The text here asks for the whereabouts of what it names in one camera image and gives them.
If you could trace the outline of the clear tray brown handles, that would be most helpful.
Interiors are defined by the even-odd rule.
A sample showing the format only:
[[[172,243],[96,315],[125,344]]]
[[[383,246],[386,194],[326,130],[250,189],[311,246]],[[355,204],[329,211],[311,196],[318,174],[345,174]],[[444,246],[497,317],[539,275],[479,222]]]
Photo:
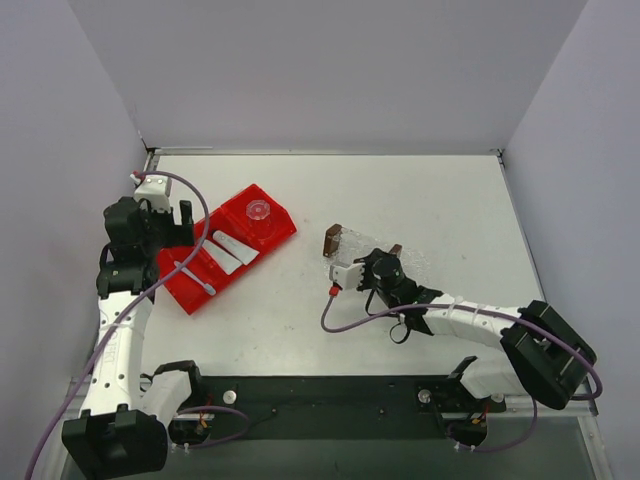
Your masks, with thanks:
[[[434,279],[431,262],[426,254],[408,244],[376,238],[347,227],[342,227],[341,231],[335,235],[334,243],[336,247],[330,249],[330,255],[323,257],[323,266],[326,273],[329,273],[329,268],[334,263],[348,265],[354,259],[368,255],[374,248],[380,248],[388,252],[394,244],[400,244],[402,253],[399,259],[405,274],[425,286],[431,285]]]

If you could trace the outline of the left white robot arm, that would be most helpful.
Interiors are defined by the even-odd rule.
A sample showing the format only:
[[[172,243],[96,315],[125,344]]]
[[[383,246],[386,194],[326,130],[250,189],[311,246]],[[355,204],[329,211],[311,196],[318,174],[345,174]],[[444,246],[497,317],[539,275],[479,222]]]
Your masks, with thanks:
[[[164,281],[157,257],[162,249],[197,242],[190,202],[175,217],[167,199],[122,197],[104,212],[109,241],[96,279],[99,330],[90,357],[88,391],[77,418],[67,420],[61,439],[87,479],[116,479],[161,470],[168,456],[168,427],[177,408],[193,411],[205,387],[187,370],[160,374],[140,388],[144,333]]]

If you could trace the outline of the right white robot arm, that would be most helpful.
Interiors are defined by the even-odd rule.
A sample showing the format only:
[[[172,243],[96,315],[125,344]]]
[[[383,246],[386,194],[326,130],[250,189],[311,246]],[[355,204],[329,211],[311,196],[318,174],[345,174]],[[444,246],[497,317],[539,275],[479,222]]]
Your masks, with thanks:
[[[405,274],[397,255],[379,248],[352,265],[355,289],[378,296],[408,334],[456,337],[506,356],[507,368],[482,366],[478,373],[463,375],[464,388],[473,396],[526,393],[555,410],[595,398],[578,390],[597,355],[550,304],[533,300],[505,308],[455,298],[418,284]]]

